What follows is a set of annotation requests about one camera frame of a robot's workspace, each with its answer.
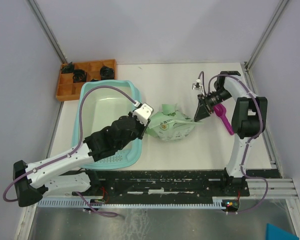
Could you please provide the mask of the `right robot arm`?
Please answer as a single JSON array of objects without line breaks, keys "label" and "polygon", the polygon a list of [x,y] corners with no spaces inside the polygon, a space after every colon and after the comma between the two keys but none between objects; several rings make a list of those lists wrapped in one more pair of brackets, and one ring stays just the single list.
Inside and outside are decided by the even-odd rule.
[{"label": "right robot arm", "polygon": [[219,183],[221,193],[230,196],[238,189],[236,181],[248,178],[246,161],[253,142],[265,130],[268,100],[250,90],[238,71],[221,71],[209,80],[209,87],[211,82],[214,82],[215,90],[209,89],[197,96],[198,105],[193,120],[199,122],[208,118],[214,113],[213,107],[230,98],[235,100],[231,120],[234,144],[225,167],[225,180]]}]

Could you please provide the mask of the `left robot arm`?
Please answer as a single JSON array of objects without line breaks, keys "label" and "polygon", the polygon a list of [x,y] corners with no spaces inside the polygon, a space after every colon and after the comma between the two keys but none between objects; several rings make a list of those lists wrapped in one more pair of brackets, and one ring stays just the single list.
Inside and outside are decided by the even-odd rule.
[{"label": "left robot arm", "polygon": [[82,165],[111,157],[130,142],[142,139],[150,123],[151,110],[138,108],[121,116],[110,126],[87,136],[69,152],[33,163],[19,160],[13,165],[13,184],[20,207],[38,203],[44,194],[59,190],[57,185],[48,186],[54,177],[60,179],[65,173]]}]

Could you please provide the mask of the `green cat litter bag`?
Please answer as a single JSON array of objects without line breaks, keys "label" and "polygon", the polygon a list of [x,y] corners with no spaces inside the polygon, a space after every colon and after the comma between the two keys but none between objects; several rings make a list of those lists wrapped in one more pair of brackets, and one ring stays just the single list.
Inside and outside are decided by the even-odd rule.
[{"label": "green cat litter bag", "polygon": [[146,133],[165,142],[175,142],[186,138],[200,124],[179,111],[177,104],[162,104],[161,111],[151,116]]}]

